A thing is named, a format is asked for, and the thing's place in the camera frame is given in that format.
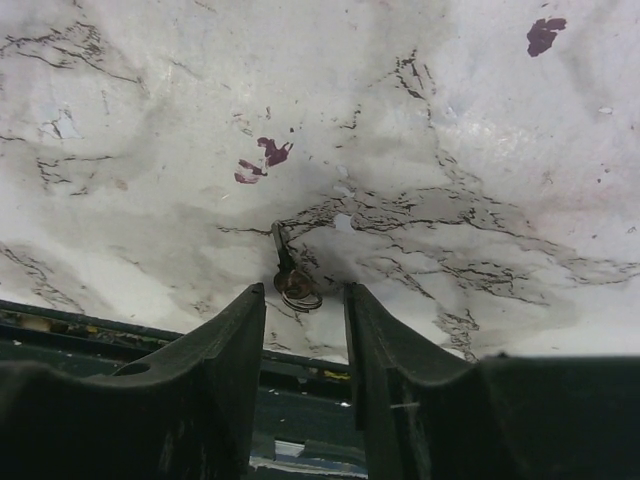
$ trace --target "marble surface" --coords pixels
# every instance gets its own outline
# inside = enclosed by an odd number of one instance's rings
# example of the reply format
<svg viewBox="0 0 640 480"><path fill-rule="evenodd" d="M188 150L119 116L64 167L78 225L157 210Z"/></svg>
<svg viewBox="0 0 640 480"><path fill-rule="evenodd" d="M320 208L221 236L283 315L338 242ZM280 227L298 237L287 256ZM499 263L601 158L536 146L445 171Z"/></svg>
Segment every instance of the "marble surface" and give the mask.
<svg viewBox="0 0 640 480"><path fill-rule="evenodd" d="M186 332L341 284L470 360L640 353L634 0L0 0L0 297ZM271 222L326 296L271 287Z"/></svg>

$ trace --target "small metal object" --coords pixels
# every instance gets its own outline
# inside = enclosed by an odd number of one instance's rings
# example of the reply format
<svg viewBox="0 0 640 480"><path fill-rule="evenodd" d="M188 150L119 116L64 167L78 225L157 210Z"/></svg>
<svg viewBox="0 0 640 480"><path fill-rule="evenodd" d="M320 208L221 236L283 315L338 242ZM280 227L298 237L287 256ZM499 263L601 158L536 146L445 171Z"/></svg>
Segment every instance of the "small metal object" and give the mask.
<svg viewBox="0 0 640 480"><path fill-rule="evenodd" d="M282 295L286 306L296 312L308 313L322 306L322 296L315 291L312 280L302 273L289 253L284 237L283 225L274 222L271 225L273 239L278 252L278 273L273 277L273 285Z"/></svg>

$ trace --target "purple stain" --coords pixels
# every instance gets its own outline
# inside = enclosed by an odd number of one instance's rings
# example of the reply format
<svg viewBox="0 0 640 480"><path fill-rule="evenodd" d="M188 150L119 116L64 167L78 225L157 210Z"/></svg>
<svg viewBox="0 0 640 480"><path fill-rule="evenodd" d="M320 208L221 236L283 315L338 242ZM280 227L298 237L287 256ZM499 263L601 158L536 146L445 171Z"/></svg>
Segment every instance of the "purple stain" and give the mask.
<svg viewBox="0 0 640 480"><path fill-rule="evenodd" d="M238 160L238 168L234 173L236 182L246 185L258 183L262 177L267 176L267 169L284 162L293 148L293 144L289 144L289 142L277 148L275 140L266 137L260 137L258 139L258 146L265 149L264 166L258 167L247 160Z"/></svg>
<svg viewBox="0 0 640 480"><path fill-rule="evenodd" d="M552 18L549 20L541 18L534 23L529 33L527 33L527 40L529 40L527 52L529 55L537 57L549 50L558 36L558 31L564 30L566 26L567 21L564 18Z"/></svg>

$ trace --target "pink stain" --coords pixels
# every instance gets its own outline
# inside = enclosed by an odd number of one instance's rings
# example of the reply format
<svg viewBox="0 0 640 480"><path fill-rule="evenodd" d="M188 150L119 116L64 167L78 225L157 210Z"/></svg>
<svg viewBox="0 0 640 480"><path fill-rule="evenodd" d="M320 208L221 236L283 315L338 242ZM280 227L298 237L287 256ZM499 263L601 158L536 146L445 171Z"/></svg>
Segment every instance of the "pink stain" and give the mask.
<svg viewBox="0 0 640 480"><path fill-rule="evenodd" d="M254 185L262 177L267 176L269 167L273 167L284 162L289 156L289 152L293 148L293 144L287 142L282 147L277 148L276 142L272 138L260 137L258 146L264 148L264 163L262 167L258 167L251 162L240 159L238 160L238 168L234 173L236 182L246 185Z"/></svg>

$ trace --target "white marble tabletop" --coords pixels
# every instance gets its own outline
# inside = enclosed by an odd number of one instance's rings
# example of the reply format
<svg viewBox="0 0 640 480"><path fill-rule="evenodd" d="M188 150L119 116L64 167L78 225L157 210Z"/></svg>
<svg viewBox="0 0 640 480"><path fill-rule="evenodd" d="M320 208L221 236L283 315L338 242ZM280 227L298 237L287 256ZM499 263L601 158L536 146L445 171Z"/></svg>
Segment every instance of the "white marble tabletop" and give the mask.
<svg viewBox="0 0 640 480"><path fill-rule="evenodd" d="M346 361L357 281L468 359L640 353L636 1L0 13L0 298L187 332L263 281L267 348Z"/></svg>

